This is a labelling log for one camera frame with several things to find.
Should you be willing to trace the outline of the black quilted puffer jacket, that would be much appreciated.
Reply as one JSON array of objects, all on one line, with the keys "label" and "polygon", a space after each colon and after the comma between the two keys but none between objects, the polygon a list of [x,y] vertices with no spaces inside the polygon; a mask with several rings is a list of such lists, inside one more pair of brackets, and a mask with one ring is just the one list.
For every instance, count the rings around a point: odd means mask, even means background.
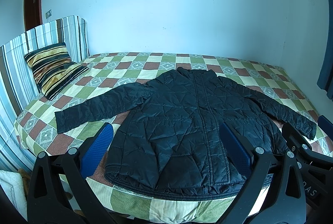
[{"label": "black quilted puffer jacket", "polygon": [[212,70],[184,68],[56,112],[56,127],[65,133],[123,112],[127,117],[109,148],[104,176],[121,188],[166,200],[214,200],[240,191],[245,177],[220,139],[223,123],[277,155],[287,150],[277,121],[308,139],[317,130],[314,122],[263,93]]}]

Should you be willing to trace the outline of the white towel beside bed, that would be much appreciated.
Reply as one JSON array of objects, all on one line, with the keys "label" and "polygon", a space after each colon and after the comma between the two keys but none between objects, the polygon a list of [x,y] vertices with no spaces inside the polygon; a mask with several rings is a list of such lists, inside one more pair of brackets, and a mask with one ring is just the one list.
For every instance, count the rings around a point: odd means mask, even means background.
[{"label": "white towel beside bed", "polygon": [[19,173],[1,170],[1,187],[15,209],[27,221],[27,202],[22,176]]}]

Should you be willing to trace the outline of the striped blue headboard cover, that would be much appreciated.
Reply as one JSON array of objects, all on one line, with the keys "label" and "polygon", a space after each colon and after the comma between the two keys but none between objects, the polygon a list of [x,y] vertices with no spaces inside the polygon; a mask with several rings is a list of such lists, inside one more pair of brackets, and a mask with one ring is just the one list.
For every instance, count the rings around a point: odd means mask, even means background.
[{"label": "striped blue headboard cover", "polygon": [[15,123],[39,94],[52,99],[89,56],[87,21],[72,15],[34,27],[1,45],[1,169],[33,169],[34,156],[20,145]]}]

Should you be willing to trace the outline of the striped yellow black pillow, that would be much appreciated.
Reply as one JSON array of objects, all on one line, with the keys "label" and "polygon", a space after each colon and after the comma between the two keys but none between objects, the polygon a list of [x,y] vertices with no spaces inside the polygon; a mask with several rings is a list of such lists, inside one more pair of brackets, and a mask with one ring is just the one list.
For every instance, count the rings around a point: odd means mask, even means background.
[{"label": "striped yellow black pillow", "polygon": [[24,55],[37,88],[47,100],[53,100],[71,81],[88,70],[72,61],[66,44],[55,43]]}]

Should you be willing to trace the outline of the checkered green brown bed sheet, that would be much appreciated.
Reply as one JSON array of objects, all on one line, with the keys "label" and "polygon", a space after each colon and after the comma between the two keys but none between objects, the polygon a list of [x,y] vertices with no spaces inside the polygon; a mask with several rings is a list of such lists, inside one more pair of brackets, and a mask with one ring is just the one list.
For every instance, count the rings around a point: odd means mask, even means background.
[{"label": "checkered green brown bed sheet", "polygon": [[[65,134],[57,134],[55,112],[82,103],[112,88],[130,82],[144,83],[178,67],[213,70],[238,84],[257,90],[312,121],[318,113],[309,99],[287,76],[283,68],[248,60],[205,55],[162,53],[108,53],[82,61],[87,71],[67,85],[52,101],[36,96],[15,121],[17,138],[23,148],[37,155],[65,153],[80,146],[103,125],[102,121],[85,123]],[[87,183],[99,201],[109,210],[154,223],[211,223],[231,204],[230,198],[203,201],[163,201],[127,191],[104,178],[100,164]]]}]

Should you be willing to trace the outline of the dark brown wooden door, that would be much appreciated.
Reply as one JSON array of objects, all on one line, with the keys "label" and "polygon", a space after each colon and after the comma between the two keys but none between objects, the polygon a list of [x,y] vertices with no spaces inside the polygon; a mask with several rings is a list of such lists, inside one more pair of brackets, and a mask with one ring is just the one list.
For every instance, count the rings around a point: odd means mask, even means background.
[{"label": "dark brown wooden door", "polygon": [[41,0],[24,0],[23,12],[25,31],[43,24]]}]

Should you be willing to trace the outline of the wall light switch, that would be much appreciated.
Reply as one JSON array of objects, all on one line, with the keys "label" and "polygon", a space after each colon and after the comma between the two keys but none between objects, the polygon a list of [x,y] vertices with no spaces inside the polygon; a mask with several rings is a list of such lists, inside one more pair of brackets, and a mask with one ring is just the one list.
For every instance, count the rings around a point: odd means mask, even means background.
[{"label": "wall light switch", "polygon": [[50,18],[52,16],[52,9],[48,10],[45,15],[47,19]]}]

